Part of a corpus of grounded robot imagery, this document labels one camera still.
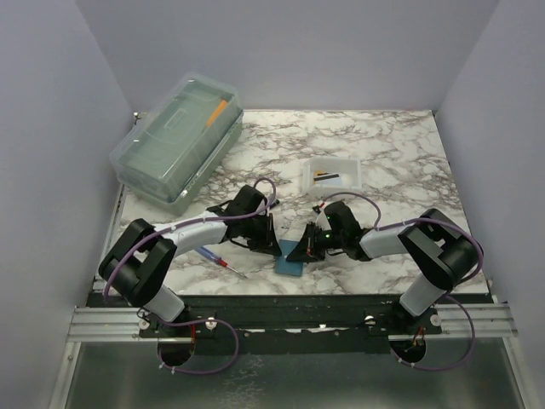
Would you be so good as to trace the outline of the white plastic card tray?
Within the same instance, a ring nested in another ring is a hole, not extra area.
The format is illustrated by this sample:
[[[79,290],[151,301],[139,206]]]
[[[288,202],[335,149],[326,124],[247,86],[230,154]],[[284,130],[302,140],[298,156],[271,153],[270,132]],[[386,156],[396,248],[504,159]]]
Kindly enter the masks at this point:
[[[301,166],[301,193],[321,199],[341,191],[361,193],[363,176],[356,157],[315,156]]]

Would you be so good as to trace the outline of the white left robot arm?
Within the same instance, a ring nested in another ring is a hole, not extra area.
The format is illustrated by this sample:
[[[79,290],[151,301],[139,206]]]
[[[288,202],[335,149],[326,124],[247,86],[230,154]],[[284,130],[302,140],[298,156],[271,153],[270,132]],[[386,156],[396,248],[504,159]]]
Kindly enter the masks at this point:
[[[164,283],[171,263],[199,247],[238,238],[246,240],[250,251],[280,256],[269,212],[275,200],[275,193],[266,197],[255,186],[244,185],[234,199],[181,222],[152,225],[142,218],[133,220],[98,267],[106,282],[103,296],[114,289],[129,305],[156,315],[168,335],[182,335],[189,324],[186,305]]]

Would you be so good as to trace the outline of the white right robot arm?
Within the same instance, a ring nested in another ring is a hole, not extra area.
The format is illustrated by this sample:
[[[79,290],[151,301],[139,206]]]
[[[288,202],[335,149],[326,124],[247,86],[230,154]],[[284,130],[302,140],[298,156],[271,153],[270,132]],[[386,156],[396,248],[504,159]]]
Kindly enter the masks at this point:
[[[321,262],[328,251],[339,251],[359,262],[410,255],[421,272],[391,315],[393,327],[404,334],[420,327],[423,313],[482,267],[480,244],[437,209],[384,228],[362,228],[341,201],[327,205],[322,215],[327,227],[309,222],[286,261]]]

